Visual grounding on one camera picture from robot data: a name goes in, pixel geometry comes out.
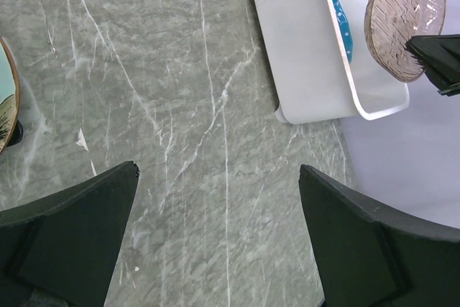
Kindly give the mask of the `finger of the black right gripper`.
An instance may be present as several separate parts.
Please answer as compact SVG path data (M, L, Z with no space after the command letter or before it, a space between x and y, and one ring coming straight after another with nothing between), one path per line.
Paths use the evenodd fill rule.
M459 35L416 35L406 48L440 95L459 95Z

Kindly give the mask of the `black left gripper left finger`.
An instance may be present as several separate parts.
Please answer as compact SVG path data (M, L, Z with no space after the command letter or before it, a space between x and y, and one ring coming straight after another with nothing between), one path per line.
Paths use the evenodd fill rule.
M69 306L103 306L139 182L123 162L78 185L1 212L1 305L35 289Z

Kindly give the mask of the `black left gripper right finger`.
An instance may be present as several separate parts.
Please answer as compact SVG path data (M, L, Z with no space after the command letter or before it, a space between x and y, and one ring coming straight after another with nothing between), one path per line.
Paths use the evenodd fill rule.
M412 216L310 165L301 203L322 306L458 306L459 230Z

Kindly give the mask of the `clear textured glass plate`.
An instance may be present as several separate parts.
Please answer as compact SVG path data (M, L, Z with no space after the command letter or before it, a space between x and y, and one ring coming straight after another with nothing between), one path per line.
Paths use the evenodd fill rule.
M446 16L446 0L369 0L364 36L374 60L403 83L418 79L424 67L407 50L418 35L439 35Z

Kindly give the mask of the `blue polka dot plate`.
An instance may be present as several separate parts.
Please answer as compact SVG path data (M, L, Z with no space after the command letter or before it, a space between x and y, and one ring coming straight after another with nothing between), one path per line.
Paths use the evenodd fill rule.
M342 42L346 51L347 60L349 63L352 62L354 42L351 36L351 27L349 24L348 17L346 16L343 6L339 0L332 0L334 11L336 13L336 20L339 25Z

